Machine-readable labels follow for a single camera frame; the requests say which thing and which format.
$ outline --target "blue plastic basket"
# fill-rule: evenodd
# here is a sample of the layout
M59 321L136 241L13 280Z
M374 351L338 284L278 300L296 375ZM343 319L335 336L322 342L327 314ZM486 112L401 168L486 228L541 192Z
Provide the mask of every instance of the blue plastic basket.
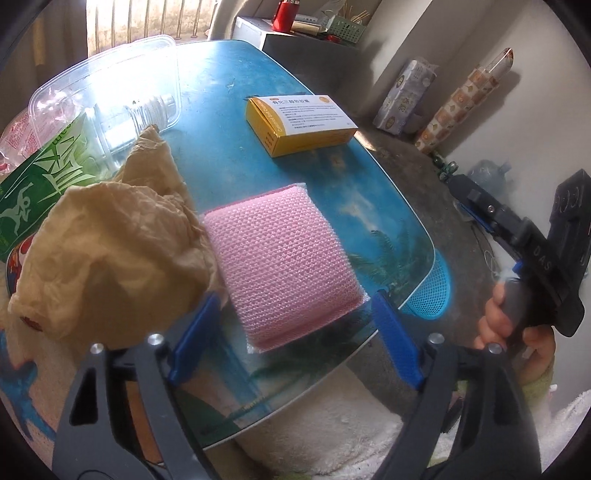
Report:
M449 269L441 253L435 250L433 268L401 311L425 320L436 320L446 311L451 296L452 280Z

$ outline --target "cable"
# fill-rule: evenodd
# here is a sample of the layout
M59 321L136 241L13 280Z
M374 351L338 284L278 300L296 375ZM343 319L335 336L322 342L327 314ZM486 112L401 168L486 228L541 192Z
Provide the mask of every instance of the cable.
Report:
M501 272L499 270L499 262L496 260L495 254L492 251L491 243L488 241L488 238L486 238L486 235L480 229L480 227L477 226L476 222L470 223L470 229L472 230L474 238L476 239L476 243L478 244L478 248L480 248L480 252L484 257L484 262L488 270L491 272L491 279L493 282L497 283L501 278ZM477 231L480 233L480 237L486 242L486 248L482 246L479 235L476 234Z

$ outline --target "red cup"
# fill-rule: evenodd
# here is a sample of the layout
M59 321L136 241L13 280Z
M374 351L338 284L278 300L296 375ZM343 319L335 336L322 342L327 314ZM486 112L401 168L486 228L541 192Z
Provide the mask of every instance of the red cup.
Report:
M296 19L299 7L300 3L295 3L293 0L284 0L279 3L275 17L273 17L271 28L276 32L289 33Z

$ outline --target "metal screw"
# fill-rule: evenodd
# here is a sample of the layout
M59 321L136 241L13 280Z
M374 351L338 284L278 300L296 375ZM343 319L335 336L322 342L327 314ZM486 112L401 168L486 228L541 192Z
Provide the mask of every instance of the metal screw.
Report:
M160 345L164 342L164 337L160 333L153 333L148 337L148 343L152 346Z
M494 355L499 355L499 353L502 353L503 347L498 343L489 343L488 351Z
M102 343L94 343L91 347L90 347L90 353L92 353L93 355L98 355L99 353L101 353L103 350L105 349L105 346Z
M435 332L431 333L427 340L429 340L429 343L432 343L433 345L441 345L443 342L445 342L445 337L441 333Z

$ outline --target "pink sponge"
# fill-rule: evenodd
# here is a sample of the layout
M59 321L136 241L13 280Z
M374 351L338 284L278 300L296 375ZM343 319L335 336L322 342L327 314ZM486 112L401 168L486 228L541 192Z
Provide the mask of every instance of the pink sponge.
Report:
M204 224L255 351L303 337L368 299L305 185L210 211Z

